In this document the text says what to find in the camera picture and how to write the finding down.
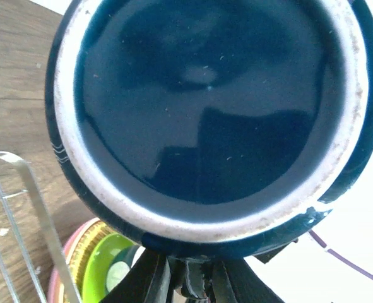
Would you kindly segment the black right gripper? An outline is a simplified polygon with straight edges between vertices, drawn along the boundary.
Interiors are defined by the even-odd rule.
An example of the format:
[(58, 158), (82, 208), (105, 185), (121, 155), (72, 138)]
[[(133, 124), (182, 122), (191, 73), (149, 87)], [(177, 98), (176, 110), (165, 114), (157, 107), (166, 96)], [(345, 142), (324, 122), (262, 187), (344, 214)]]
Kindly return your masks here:
[(283, 303), (244, 259), (196, 261), (146, 249), (103, 303)]

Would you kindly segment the white and teal bowl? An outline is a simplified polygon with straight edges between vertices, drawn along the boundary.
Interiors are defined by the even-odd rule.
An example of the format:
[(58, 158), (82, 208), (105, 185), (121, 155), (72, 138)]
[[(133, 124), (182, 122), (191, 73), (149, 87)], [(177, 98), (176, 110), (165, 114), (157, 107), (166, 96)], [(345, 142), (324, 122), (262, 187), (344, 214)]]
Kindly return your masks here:
[(142, 246), (129, 246), (123, 249), (111, 262), (106, 280), (105, 287), (110, 292), (116, 287), (124, 277), (130, 272), (130, 269), (136, 264), (139, 257), (144, 252)]

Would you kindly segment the dark blue ceramic mug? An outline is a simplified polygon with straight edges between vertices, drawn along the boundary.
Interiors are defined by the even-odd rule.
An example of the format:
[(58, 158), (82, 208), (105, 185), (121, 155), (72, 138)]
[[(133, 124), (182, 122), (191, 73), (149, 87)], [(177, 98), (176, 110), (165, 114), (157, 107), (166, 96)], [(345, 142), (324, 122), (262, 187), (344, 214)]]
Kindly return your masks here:
[(367, 1), (72, 1), (45, 80), (70, 185), (148, 249), (243, 258), (317, 225), (373, 152)]

